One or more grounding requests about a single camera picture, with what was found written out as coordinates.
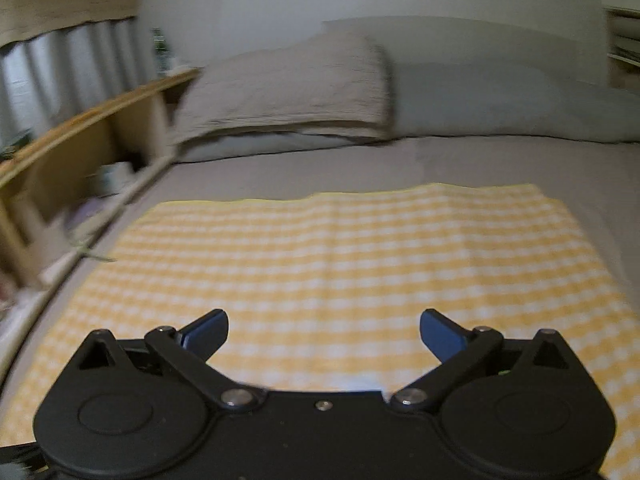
metal screw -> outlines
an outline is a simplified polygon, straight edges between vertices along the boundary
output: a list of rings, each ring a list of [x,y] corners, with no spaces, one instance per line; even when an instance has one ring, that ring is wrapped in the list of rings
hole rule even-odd
[[[316,408],[321,412],[328,412],[333,406],[334,404],[329,400],[318,400],[316,402]]]
[[[242,388],[227,390],[220,398],[227,406],[246,406],[254,401],[254,395]]]
[[[418,388],[405,388],[395,394],[396,399],[405,406],[413,406],[427,400],[427,394]]]

yellow gingham cloth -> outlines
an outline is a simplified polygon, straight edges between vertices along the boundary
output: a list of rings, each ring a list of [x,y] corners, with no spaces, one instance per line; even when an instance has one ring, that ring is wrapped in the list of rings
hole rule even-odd
[[[229,338],[210,364],[235,380],[390,392],[438,363],[418,335],[436,308],[510,338],[560,330],[616,412],[604,473],[640,476],[638,319],[564,205],[535,186],[168,202],[111,256],[43,339],[0,444],[33,438],[40,400],[96,328],[137,338],[223,308]]]

bed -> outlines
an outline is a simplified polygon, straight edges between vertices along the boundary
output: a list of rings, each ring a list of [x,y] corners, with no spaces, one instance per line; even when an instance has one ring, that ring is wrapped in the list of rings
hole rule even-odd
[[[569,80],[575,76],[575,44],[532,30],[415,16],[340,20],[327,26],[366,32],[390,52],[394,62],[494,62],[499,58]],[[446,44],[458,47],[446,50]],[[291,200],[323,191],[397,190],[430,182],[468,187],[535,184],[569,208],[640,314],[640,144],[502,133],[377,139],[366,145],[176,164],[128,207],[96,250],[108,251],[136,218],[168,201]],[[39,341],[96,265],[83,261],[51,301],[4,386],[0,415],[24,378]],[[630,374],[630,387],[637,395],[637,371]],[[627,437],[633,442],[639,438],[637,432]],[[637,467],[630,460],[624,471],[614,472],[611,478],[630,479]]]

gray comforter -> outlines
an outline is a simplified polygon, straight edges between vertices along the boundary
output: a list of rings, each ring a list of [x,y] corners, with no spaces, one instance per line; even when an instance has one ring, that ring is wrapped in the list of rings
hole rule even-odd
[[[291,199],[320,191],[393,190],[428,182],[474,187],[537,184],[547,196],[567,204],[638,310],[640,144],[424,137],[180,164],[129,206],[96,249],[107,251],[134,219],[168,200]],[[43,314],[14,366],[0,410],[15,391],[36,343],[94,267],[94,262],[84,261]]]

